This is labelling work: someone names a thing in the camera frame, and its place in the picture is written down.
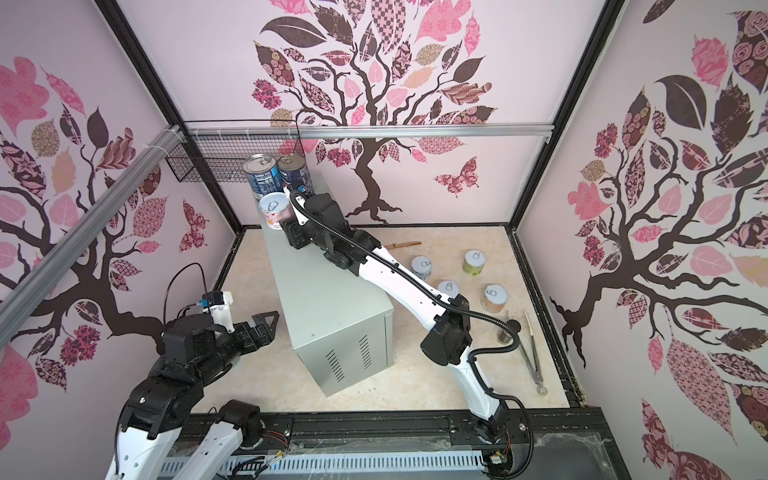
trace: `butterfly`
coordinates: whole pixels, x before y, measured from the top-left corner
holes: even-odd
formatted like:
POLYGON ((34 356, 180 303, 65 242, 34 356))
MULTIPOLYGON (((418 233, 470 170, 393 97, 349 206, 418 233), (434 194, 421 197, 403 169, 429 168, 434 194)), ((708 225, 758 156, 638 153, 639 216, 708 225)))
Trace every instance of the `butterfly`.
POLYGON ((179 243, 179 251, 183 252, 189 250, 192 247, 200 248, 205 244, 205 236, 201 232, 205 228, 205 224, 210 220, 205 220, 203 214, 196 214, 194 208, 184 202, 184 216, 187 218, 187 223, 190 224, 190 229, 181 237, 181 243, 179 243))
POLYGON ((462 167, 462 172, 456 175, 438 175, 435 177, 437 183, 448 187, 448 191, 458 198, 458 192, 464 190, 464 185, 473 187, 478 185, 478 176, 475 170, 478 169, 477 157, 472 157, 462 167))

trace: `large blue can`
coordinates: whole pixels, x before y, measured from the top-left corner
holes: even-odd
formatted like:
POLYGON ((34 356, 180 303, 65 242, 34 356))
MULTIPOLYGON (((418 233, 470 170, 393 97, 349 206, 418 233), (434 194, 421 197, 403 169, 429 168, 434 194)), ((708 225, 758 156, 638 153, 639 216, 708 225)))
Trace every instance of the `large blue can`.
POLYGON ((253 155, 243 162, 243 171, 257 204, 264 195, 283 191, 283 178, 277 170, 274 157, 265 154, 253 155))
POLYGON ((286 185, 299 184, 298 190, 303 194, 313 195, 310 169, 306 166, 306 158, 301 154, 290 154, 277 161, 277 169, 283 176, 286 185))

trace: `ventilation slot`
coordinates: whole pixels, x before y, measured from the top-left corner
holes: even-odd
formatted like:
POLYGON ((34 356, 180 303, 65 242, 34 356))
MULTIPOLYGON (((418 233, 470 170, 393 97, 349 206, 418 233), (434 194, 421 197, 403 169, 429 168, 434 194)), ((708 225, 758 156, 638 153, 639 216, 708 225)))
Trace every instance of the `ventilation slot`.
POLYGON ((341 382, 344 380, 344 372, 341 370, 341 364, 339 363, 339 359, 336 358, 336 353, 333 350, 328 352, 326 360, 328 360, 328 365, 331 367, 331 373, 336 377, 336 381, 341 382))
POLYGON ((368 336, 364 336, 360 339, 360 355, 362 355, 362 365, 365 368, 371 366, 371 350, 368 348, 368 336))

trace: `green can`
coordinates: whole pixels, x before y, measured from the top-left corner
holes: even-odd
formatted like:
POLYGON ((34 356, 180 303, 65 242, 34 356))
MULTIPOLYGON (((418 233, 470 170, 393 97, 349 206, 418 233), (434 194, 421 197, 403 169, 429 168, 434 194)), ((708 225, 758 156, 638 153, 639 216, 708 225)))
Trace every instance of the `green can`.
POLYGON ((477 276, 482 272, 485 266, 485 255, 480 250, 470 250, 464 255, 464 266, 462 270, 470 276, 477 276))

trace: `pink wall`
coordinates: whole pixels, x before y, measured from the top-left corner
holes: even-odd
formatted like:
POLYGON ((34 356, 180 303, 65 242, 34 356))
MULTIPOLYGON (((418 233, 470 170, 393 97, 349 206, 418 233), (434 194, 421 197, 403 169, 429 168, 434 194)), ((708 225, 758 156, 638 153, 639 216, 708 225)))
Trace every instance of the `pink wall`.
POLYGON ((631 2, 521 227, 633 478, 765 476, 765 10, 631 2))
MULTIPOLYGON (((424 123, 552 121, 603 2, 121 4, 189 121, 274 116, 315 125, 374 125, 412 124, 430 113, 424 123), (395 19, 391 30, 384 26, 387 15, 395 19), (287 22, 305 22, 315 33, 297 33, 287 22), (334 22, 344 26, 334 28, 334 22), (372 45, 364 37, 382 46, 381 61, 362 52, 351 59, 353 47, 372 45)), ((540 139, 463 137, 442 147, 399 140, 408 148, 388 143, 387 150, 397 151, 400 162, 382 164, 380 146, 363 142, 358 158, 353 139, 345 139, 336 147, 349 152, 350 162, 338 167, 318 165, 312 144, 310 168, 323 173, 345 213, 362 208, 353 217, 357 223, 508 221, 540 139), (459 178, 473 157, 477 188, 459 178), (467 188, 457 198, 436 183, 440 175, 457 177, 444 181, 467 188)), ((242 220, 256 223, 247 186, 224 188, 233 204, 249 209, 242 220)))
MULTIPOLYGON (((165 122, 91 2, 0 12, 6 296, 165 122)), ((157 358, 165 287, 194 261, 210 286, 232 240, 203 185, 179 184, 163 162, 0 352, 4 477, 103 476, 120 409, 157 358)), ((171 317, 202 290, 185 272, 171 317)))

